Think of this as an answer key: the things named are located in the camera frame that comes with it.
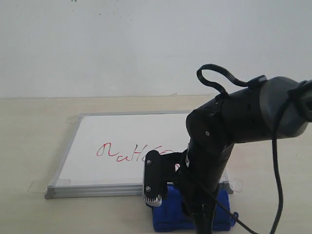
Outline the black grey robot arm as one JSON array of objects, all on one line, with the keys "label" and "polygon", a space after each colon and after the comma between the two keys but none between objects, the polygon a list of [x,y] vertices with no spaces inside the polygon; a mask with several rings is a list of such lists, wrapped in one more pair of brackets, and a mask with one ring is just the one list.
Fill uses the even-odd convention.
[{"label": "black grey robot arm", "polygon": [[219,181],[234,146],[265,140],[272,143],[278,191],[271,228],[274,233],[284,205],[277,141],[301,135],[311,120],[311,81],[297,82],[286,77],[217,96],[193,110],[186,119],[190,142],[181,155],[176,185],[196,233],[212,232]]}]

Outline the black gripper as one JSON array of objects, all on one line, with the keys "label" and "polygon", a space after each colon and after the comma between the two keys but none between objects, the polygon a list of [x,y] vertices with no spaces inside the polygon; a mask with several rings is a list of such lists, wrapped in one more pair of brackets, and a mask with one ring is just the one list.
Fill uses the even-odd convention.
[{"label": "black gripper", "polygon": [[193,136],[185,151],[165,155],[181,166],[175,185],[197,234],[212,233],[219,181],[233,147],[228,137]]}]

